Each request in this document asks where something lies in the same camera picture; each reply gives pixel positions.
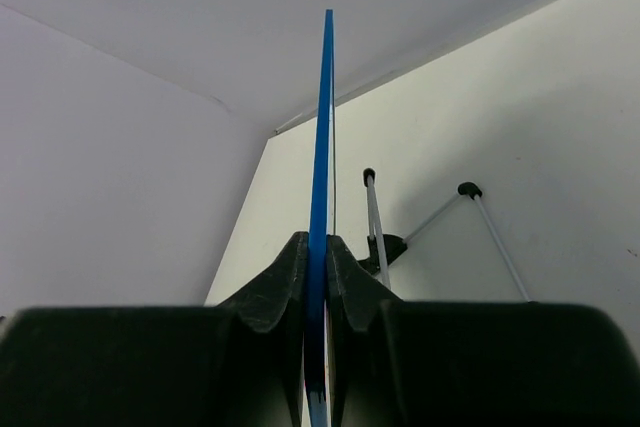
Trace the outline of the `blue-framed whiteboard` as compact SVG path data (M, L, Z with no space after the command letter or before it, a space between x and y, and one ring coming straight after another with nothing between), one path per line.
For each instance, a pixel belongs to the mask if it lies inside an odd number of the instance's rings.
M329 164L334 83L333 11L325 12L316 120L305 285L304 379L313 426L326 426L325 283L329 221Z

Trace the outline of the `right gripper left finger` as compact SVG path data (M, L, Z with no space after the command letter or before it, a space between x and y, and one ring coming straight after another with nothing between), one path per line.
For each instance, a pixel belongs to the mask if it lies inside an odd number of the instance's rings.
M298 426L308 236L203 307L19 311L1 327L5 426Z

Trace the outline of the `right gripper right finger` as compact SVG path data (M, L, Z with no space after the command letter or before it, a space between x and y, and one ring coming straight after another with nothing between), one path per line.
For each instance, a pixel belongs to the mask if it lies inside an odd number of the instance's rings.
M336 426L635 426L639 366L582 305L405 301L327 252Z

